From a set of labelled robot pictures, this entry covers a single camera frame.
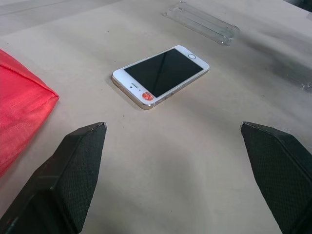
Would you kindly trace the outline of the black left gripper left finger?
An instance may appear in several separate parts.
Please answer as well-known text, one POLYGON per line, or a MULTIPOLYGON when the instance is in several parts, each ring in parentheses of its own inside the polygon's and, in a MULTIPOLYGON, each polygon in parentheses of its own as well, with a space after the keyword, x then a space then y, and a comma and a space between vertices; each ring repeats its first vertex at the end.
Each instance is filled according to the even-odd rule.
POLYGON ((78 128, 38 167, 0 218, 0 234, 79 234, 95 192, 107 126, 78 128))

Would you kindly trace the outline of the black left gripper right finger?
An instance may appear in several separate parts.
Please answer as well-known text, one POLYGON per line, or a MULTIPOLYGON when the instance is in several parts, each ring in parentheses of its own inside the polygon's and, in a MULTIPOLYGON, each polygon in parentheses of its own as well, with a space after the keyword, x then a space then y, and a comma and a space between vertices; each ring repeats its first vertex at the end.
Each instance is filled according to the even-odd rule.
POLYGON ((255 181, 282 234, 312 234, 312 154, 291 134, 243 122, 255 181))

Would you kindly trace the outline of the white smartphone with red sticker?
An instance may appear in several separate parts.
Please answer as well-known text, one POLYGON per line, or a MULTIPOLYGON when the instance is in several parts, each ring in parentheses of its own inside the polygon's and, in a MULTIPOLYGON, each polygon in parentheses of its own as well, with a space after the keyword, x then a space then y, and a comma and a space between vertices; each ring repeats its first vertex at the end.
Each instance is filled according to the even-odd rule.
POLYGON ((112 82, 138 107, 150 110, 210 69, 207 62, 177 45, 112 73, 112 82))

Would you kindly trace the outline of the red fabric pouch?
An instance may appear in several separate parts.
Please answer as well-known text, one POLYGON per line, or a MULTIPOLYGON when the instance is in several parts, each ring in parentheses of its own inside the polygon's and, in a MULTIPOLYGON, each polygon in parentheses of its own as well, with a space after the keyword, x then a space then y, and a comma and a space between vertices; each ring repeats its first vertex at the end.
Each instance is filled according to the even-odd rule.
POLYGON ((59 95, 0 49, 0 177, 49 117, 59 95))

